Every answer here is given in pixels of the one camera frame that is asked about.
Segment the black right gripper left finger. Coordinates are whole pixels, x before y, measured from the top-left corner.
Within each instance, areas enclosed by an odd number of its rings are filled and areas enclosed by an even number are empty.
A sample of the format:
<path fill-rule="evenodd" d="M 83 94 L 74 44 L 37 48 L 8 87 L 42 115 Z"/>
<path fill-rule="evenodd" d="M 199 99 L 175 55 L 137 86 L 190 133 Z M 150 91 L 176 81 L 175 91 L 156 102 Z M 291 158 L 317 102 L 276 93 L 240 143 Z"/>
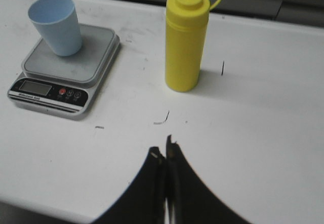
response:
<path fill-rule="evenodd" d="M 95 223 L 164 223 L 165 179 L 166 160 L 153 146 L 132 183 Z"/>

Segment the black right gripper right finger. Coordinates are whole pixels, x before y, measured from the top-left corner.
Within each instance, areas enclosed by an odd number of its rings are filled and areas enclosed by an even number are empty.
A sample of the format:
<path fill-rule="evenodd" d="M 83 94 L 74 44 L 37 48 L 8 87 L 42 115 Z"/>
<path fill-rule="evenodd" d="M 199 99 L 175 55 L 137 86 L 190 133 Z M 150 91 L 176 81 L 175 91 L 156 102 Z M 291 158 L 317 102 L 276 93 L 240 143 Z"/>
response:
<path fill-rule="evenodd" d="M 210 191 L 170 135 L 166 154 L 169 223 L 248 223 Z"/>

